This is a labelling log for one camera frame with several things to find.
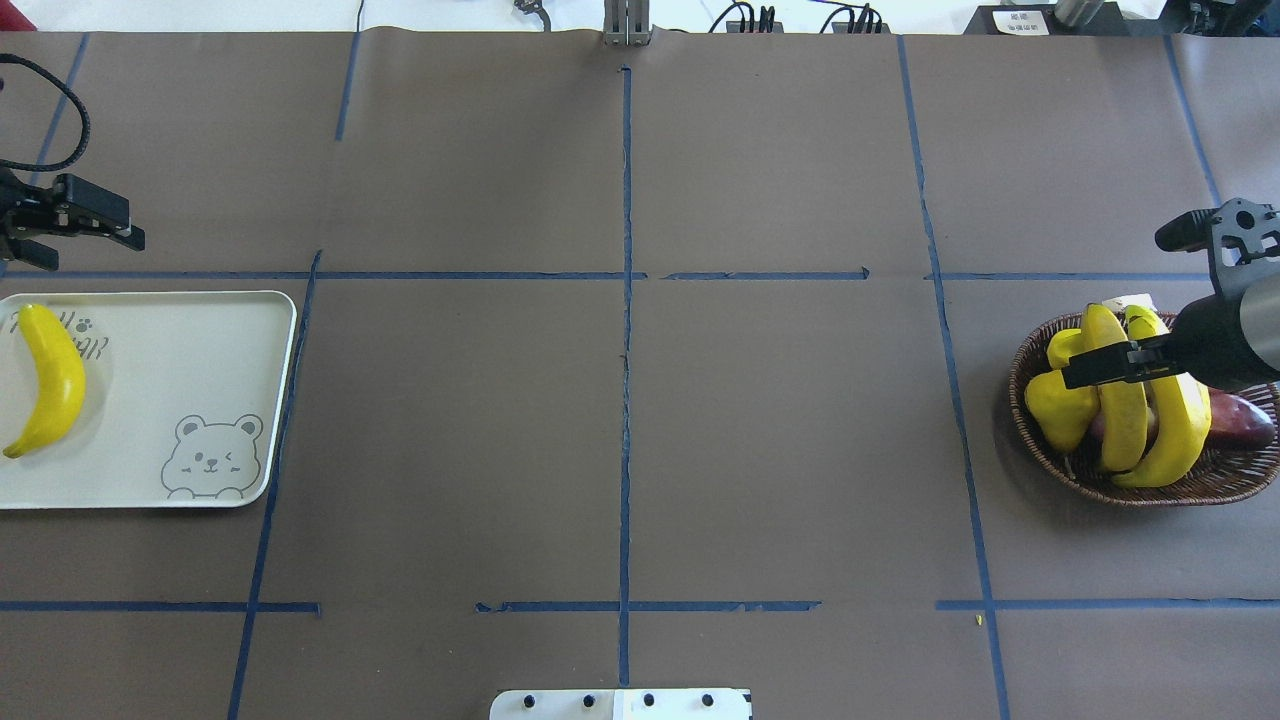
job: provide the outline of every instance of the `white mounting plate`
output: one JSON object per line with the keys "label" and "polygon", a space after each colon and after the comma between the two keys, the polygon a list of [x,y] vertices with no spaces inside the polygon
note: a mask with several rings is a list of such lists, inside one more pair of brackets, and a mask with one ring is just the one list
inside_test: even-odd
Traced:
{"label": "white mounting plate", "polygon": [[751,720],[750,697],[732,688],[507,691],[493,700],[489,720]]}

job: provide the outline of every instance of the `black cable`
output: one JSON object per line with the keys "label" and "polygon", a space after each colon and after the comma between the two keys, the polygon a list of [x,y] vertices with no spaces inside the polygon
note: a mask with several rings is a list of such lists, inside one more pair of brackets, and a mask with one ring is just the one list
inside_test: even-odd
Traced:
{"label": "black cable", "polygon": [[[719,26],[721,20],[727,18],[728,14],[733,12],[733,8],[737,8],[737,12],[742,14],[742,32],[751,32],[751,29],[755,28],[755,8],[753,8],[750,3],[732,3],[728,8],[724,8],[724,12],[721,13],[721,17],[716,18],[716,22],[712,23],[712,29],[707,32],[716,32],[716,28]],[[746,19],[746,13],[751,13],[750,22],[748,22]]]}
{"label": "black cable", "polygon": [[832,10],[829,15],[827,15],[827,22],[822,23],[822,28],[818,31],[818,35],[827,32],[827,28],[831,27],[831,20],[836,19],[836,15],[838,15],[840,13],[849,13],[849,24],[850,26],[854,24],[854,8],[851,5],[841,5],[840,8]]}
{"label": "black cable", "polygon": [[84,109],[84,104],[81,102],[79,97],[76,97],[76,94],[72,92],[72,88],[67,87],[67,83],[54,77],[54,73],[46,70],[45,68],[41,68],[40,65],[32,63],[26,58],[19,58],[18,55],[13,55],[9,53],[0,53],[0,64],[22,65],[24,68],[36,70],[36,74],[54,83],[54,87],[56,87],[63,95],[67,96],[68,100],[72,101],[72,105],[76,106],[76,111],[79,113],[81,117],[79,142],[76,143],[76,150],[72,150],[72,154],[68,155],[67,159],[63,160],[61,163],[38,165],[31,163],[14,163],[13,160],[0,159],[0,168],[10,168],[14,170],[31,170],[32,173],[51,173],[54,170],[60,170],[67,165],[70,165],[76,160],[79,160],[81,155],[84,154],[84,149],[88,147],[88,110]]}
{"label": "black cable", "polygon": [[849,26],[849,32],[850,33],[854,33],[854,32],[861,33],[863,32],[863,27],[867,27],[868,29],[870,29],[870,24],[872,24],[872,6],[870,5],[863,5],[863,12],[858,13],[858,22],[854,23],[854,24],[851,24],[851,26]]}

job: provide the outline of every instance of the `blue tape line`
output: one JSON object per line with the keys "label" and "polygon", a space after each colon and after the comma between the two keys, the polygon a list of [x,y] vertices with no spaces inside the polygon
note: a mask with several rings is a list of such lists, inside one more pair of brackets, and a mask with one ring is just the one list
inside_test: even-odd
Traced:
{"label": "blue tape line", "polygon": [[[646,279],[644,273],[632,273]],[[311,273],[276,270],[14,270],[13,278],[41,279],[177,279],[177,281],[305,281]],[[503,270],[333,270],[316,273],[323,281],[621,281],[625,273],[535,273]]]}
{"label": "blue tape line", "polygon": [[[637,273],[641,278],[644,273]],[[625,281],[626,273],[530,273],[500,270],[457,272],[329,272],[320,273],[324,281]]]}
{"label": "blue tape line", "polygon": [[[165,602],[137,600],[5,600],[0,612],[244,612],[244,602]],[[271,602],[259,612],[320,615],[319,602]]]}
{"label": "blue tape line", "polygon": [[856,273],[672,273],[664,281],[865,281],[872,272]]}
{"label": "blue tape line", "polygon": [[244,671],[248,669],[248,652],[253,641],[253,621],[259,611],[259,596],[262,591],[262,570],[266,568],[266,548],[271,538],[271,519],[275,515],[275,498],[280,488],[280,470],[284,468],[284,441],[289,434],[289,420],[293,418],[293,401],[298,388],[298,368],[302,364],[302,351],[307,343],[307,329],[311,327],[311,301],[315,297],[316,272],[320,268],[320,251],[311,259],[311,277],[307,281],[306,300],[302,301],[302,316],[298,320],[298,336],[293,343],[293,360],[289,364],[289,380],[284,395],[284,407],[280,410],[280,433],[275,442],[275,456],[271,459],[271,487],[266,492],[266,510],[262,512],[262,532],[257,541],[257,559],[253,561],[253,579],[250,583],[248,603],[244,611],[244,629],[241,633],[241,650],[236,661],[236,678],[232,680],[232,700],[227,710],[228,720],[239,715],[241,696],[244,692]]}
{"label": "blue tape line", "polygon": [[[67,87],[76,88],[76,76],[79,74],[81,61],[84,60],[84,50],[88,49],[88,33],[81,35],[79,49],[76,50],[76,59],[72,60],[72,69],[67,73]],[[36,158],[37,165],[49,161],[49,151],[54,146],[54,136],[58,135],[58,123],[63,119],[63,110],[67,108],[67,96],[58,94],[58,105],[54,106],[54,119],[49,123],[49,132],[45,133],[45,142],[40,145],[40,155]],[[31,184],[40,183],[40,173],[31,173]]]}
{"label": "blue tape line", "polygon": [[59,270],[50,273],[45,270],[14,270],[9,273],[15,279],[50,279],[50,281],[305,281],[307,273],[298,272],[238,272],[238,270]]}
{"label": "blue tape line", "polygon": [[356,55],[360,53],[360,33],[351,33],[351,54],[347,55],[347,81],[342,86],[342,105],[338,106],[338,129],[333,133],[335,142],[342,142],[347,132],[347,105],[351,102],[351,86],[356,82]]}
{"label": "blue tape line", "polygon": [[319,602],[260,602],[257,603],[257,611],[284,614],[296,612],[300,615],[315,615],[316,618],[321,615]]}
{"label": "blue tape line", "polygon": [[631,68],[622,65],[622,488],[618,506],[618,687],[631,685]]}
{"label": "blue tape line", "polygon": [[498,612],[617,612],[620,603],[603,601],[544,601],[544,602],[503,602],[497,607],[476,603],[476,612],[492,615]]}
{"label": "blue tape line", "polygon": [[243,602],[148,602],[128,600],[9,600],[4,612],[244,612]]}
{"label": "blue tape line", "polygon": [[[982,610],[975,600],[940,600],[936,610],[943,612]],[[1115,597],[1115,598],[1059,598],[1059,600],[997,600],[997,610],[1280,610],[1276,598],[1244,597]]]}
{"label": "blue tape line", "polygon": [[[934,275],[925,275],[932,281]],[[1208,273],[942,273],[943,281],[1143,281],[1199,282]]]}
{"label": "blue tape line", "polygon": [[973,460],[969,455],[969,432],[964,421],[964,402],[960,397],[960,375],[956,372],[955,350],[951,343],[951,327],[947,324],[947,302],[942,286],[942,270],[938,261],[938,243],[933,231],[933,218],[924,192],[924,158],[920,152],[920,131],[915,120],[915,100],[911,97],[911,73],[906,63],[906,42],[897,36],[897,60],[902,73],[902,97],[906,101],[906,122],[911,132],[911,154],[915,156],[915,182],[920,193],[920,217],[924,220],[924,233],[929,238],[929,266],[933,270],[933,295],[938,306],[938,327],[942,331],[942,351],[946,356],[947,380],[951,384],[951,410],[955,414],[956,429],[960,432],[960,448],[964,452],[964,479],[969,491],[969,525],[973,529],[974,555],[978,561],[978,580],[982,585],[982,601],[987,614],[987,643],[991,648],[991,671],[996,684],[996,702],[1001,720],[1009,720],[1009,692],[1005,687],[1005,661],[1000,653],[1000,633],[996,626],[996,606],[991,592],[991,571],[987,568],[987,546],[982,532],[982,514],[978,510],[978,488],[973,478]]}
{"label": "blue tape line", "polygon": [[818,600],[634,601],[636,612],[809,612]]}
{"label": "blue tape line", "polygon": [[1213,170],[1208,167],[1208,155],[1199,140],[1199,129],[1196,126],[1196,117],[1192,115],[1190,102],[1187,101],[1187,86],[1183,85],[1183,72],[1178,68],[1178,54],[1174,51],[1174,40],[1165,36],[1165,54],[1169,56],[1169,70],[1174,74],[1174,90],[1178,91],[1178,102],[1183,106],[1183,118],[1187,119],[1187,131],[1192,136],[1192,145],[1196,155],[1201,160],[1201,170],[1204,173],[1204,182],[1208,184],[1208,196],[1213,199],[1213,205],[1222,204],[1222,196],[1217,192],[1217,182],[1213,181]]}
{"label": "blue tape line", "polygon": [[[640,600],[627,603],[628,612],[809,612],[822,605],[818,600]],[[621,602],[602,601],[540,601],[503,602],[498,606],[476,603],[476,612],[620,612]]]}

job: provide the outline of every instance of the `metal bracket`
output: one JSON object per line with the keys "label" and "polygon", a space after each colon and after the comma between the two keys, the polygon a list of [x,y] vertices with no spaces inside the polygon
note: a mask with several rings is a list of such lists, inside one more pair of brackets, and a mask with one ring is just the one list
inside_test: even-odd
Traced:
{"label": "metal bracket", "polygon": [[604,0],[604,44],[649,45],[649,0]]}
{"label": "metal bracket", "polygon": [[751,720],[751,692],[731,688],[507,691],[489,720]]}

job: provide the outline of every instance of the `black cylinder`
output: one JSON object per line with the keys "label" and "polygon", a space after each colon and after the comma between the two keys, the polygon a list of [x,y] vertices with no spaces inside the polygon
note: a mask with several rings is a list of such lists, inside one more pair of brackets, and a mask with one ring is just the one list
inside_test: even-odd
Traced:
{"label": "black cylinder", "polygon": [[1202,297],[1178,314],[1170,334],[1170,351],[1181,369],[1210,387],[1239,392],[1280,379],[1280,372],[1249,347],[1239,300]]}

